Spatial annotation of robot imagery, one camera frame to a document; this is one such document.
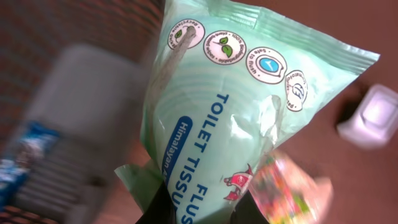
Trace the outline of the green toilet tissue pack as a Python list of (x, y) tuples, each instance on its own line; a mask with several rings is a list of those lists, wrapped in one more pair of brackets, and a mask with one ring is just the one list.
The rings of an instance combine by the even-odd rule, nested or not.
[(163, 188), (176, 223), (226, 223), (262, 156), (378, 59), (264, 7), (167, 1), (141, 123), (150, 159), (116, 175), (141, 210)]

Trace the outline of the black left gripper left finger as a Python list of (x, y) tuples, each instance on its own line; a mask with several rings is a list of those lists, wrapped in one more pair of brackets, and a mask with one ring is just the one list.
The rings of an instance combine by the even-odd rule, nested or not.
[(175, 224), (174, 205), (164, 183), (136, 224)]

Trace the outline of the colourful Haribo candy bag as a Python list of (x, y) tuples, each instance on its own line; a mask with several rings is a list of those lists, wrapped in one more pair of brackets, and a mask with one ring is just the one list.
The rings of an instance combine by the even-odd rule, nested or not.
[(270, 224), (321, 224), (333, 200), (329, 178), (310, 177), (282, 151), (265, 155), (249, 191)]

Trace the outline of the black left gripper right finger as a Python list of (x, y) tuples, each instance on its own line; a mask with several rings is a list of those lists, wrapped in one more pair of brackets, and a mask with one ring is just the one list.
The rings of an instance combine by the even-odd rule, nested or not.
[(259, 211), (252, 195), (247, 191), (231, 215), (229, 224), (269, 224)]

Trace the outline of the blue wafer bar wrapper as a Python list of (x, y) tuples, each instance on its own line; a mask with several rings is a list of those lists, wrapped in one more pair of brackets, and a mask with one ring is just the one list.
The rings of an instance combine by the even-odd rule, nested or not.
[(42, 160), (59, 139), (58, 131), (36, 121), (27, 125), (11, 152), (1, 158), (1, 210), (25, 182), (32, 166)]

